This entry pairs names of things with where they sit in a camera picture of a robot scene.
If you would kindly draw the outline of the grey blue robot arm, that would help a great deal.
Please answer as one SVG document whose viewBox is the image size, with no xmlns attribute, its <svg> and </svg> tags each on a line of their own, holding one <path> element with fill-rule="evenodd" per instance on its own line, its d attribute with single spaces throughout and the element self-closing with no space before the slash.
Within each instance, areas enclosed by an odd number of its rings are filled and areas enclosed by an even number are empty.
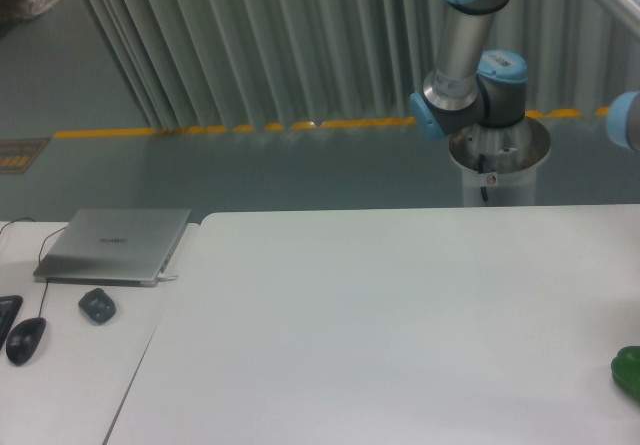
<svg viewBox="0 0 640 445">
<path fill-rule="evenodd" d="M 495 14 L 510 0 L 445 0 L 449 12 L 434 69 L 409 98 L 419 129 L 432 139 L 471 125 L 505 129 L 525 118 L 527 69 L 509 55 L 503 66 L 483 47 Z M 633 34 L 639 32 L 639 0 L 596 0 Z"/>
</svg>

